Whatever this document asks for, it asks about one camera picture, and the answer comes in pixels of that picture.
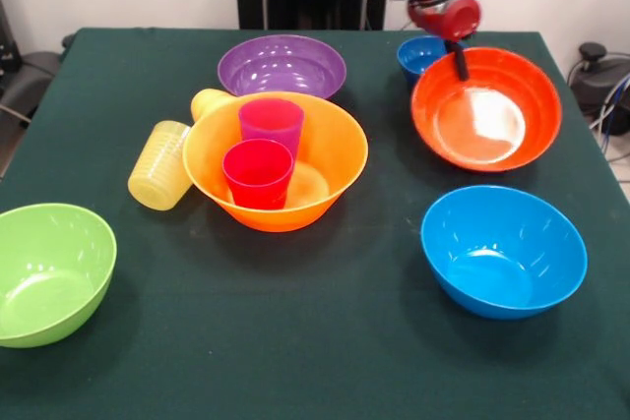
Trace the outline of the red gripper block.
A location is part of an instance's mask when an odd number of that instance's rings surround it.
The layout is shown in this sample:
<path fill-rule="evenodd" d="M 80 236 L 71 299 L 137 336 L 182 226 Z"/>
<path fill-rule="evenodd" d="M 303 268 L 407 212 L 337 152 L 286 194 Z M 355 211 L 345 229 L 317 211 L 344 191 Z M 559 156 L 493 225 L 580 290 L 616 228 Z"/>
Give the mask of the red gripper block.
<path fill-rule="evenodd" d="M 463 46 L 456 41 L 475 33 L 481 18 L 477 0 L 447 0 L 433 6 L 408 2 L 408 14 L 412 22 L 430 34 L 449 40 L 449 51 L 454 55 L 459 80 L 470 78 Z"/>

